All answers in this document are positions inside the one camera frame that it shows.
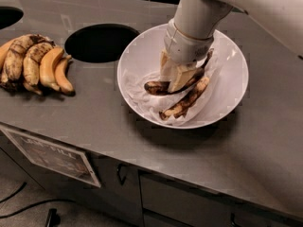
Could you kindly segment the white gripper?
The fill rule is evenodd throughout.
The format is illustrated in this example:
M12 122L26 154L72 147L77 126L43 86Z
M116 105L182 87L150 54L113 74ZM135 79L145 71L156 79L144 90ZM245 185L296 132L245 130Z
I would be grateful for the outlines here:
M168 22L166 49L160 56L160 80L169 81L170 93L180 90L193 77L197 70L194 61L203 60L213 42L213 36L202 40L190 38L177 28L173 19Z

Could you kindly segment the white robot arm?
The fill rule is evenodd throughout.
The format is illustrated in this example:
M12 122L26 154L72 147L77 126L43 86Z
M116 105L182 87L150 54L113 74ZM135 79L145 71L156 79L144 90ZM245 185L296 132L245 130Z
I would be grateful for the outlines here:
M232 9L245 12L297 56L303 55L303 0L180 0L164 37L168 60L161 77L170 92L187 83L189 75L182 72L205 58L215 29Z

